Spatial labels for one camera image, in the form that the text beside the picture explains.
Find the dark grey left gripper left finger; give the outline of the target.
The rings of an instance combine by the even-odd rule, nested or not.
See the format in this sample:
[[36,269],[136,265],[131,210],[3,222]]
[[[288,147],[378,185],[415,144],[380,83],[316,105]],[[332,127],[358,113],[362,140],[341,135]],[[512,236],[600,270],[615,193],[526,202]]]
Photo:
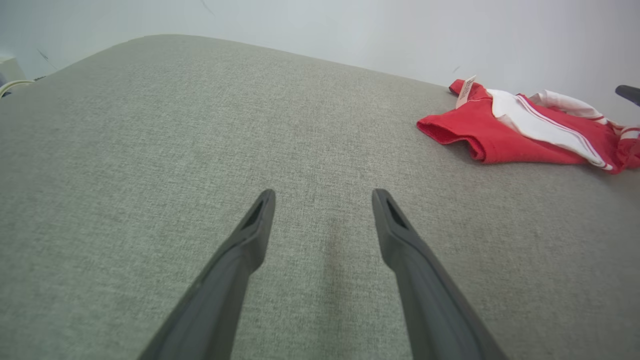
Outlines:
[[218,247],[162,326],[141,360],[228,360],[250,276],[264,262],[275,214],[266,189]]

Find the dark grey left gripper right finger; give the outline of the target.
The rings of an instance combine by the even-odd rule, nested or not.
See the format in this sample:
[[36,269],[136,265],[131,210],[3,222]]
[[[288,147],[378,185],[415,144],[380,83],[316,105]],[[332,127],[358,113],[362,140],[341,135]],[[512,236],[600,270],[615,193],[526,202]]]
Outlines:
[[415,360],[505,360],[506,354],[393,196],[372,192],[382,259],[395,274]]

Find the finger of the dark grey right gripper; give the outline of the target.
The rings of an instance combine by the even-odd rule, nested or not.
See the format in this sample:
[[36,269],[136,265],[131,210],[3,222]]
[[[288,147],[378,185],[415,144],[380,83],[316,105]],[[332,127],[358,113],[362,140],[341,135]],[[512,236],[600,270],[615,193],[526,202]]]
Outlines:
[[615,93],[634,105],[640,107],[640,89],[630,85],[619,85],[615,88]]

